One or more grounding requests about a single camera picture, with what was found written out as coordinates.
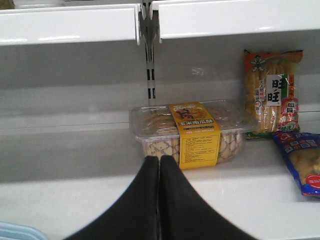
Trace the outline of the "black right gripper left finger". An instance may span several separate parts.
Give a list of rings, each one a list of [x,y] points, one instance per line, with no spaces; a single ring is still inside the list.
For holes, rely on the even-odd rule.
[[[159,159],[147,156],[122,195],[68,240],[157,240]]]

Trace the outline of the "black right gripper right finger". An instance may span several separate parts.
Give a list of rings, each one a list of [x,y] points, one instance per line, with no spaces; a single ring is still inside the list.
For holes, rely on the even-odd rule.
[[[158,207],[163,240],[253,240],[197,193],[175,159],[160,158]]]

